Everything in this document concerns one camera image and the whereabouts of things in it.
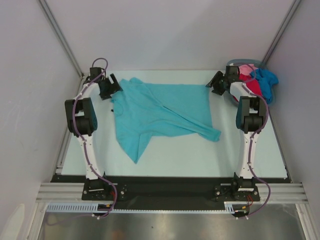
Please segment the teal t-shirt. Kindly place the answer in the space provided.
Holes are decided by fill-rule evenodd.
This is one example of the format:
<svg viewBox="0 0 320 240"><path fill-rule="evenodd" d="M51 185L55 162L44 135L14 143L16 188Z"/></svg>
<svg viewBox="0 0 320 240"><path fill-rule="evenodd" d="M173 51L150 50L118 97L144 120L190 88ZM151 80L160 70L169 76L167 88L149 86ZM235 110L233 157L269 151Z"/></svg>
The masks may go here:
<svg viewBox="0 0 320 240"><path fill-rule="evenodd" d="M152 137L198 134L217 142L221 131L214 128L209 89L202 84L154 84L138 78L122 79L121 90L111 102L117 142L137 163Z"/></svg>

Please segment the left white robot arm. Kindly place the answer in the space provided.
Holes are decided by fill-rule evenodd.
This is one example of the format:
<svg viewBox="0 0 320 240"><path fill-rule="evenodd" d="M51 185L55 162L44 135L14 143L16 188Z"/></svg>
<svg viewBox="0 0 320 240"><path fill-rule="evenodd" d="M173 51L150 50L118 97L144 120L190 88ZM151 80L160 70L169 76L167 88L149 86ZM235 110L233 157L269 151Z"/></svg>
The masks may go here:
<svg viewBox="0 0 320 240"><path fill-rule="evenodd" d="M92 66L82 89L73 98L64 102L67 127L78 140L85 162L85 182L81 199L84 201L115 201L117 189L107 180L102 171L94 147L94 132L98 130L98 119L93 105L93 95L103 100L123 89L114 74L106 75L106 68Z"/></svg>

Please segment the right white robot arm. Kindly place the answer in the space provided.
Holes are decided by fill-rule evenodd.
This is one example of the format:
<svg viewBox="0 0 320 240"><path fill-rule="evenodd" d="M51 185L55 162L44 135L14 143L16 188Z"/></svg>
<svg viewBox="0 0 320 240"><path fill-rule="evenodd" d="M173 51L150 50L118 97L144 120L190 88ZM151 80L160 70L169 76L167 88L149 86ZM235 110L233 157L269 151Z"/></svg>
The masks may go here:
<svg viewBox="0 0 320 240"><path fill-rule="evenodd" d="M235 118L240 133L238 167L230 185L221 184L214 188L215 197L218 201L239 202L258 198L255 151L260 133L268 122L268 104L262 96L248 88L247 82L240 80L240 68L237 65L227 65L225 73L218 71L206 87L212 88L212 92L220 96L228 92L238 102Z"/></svg>

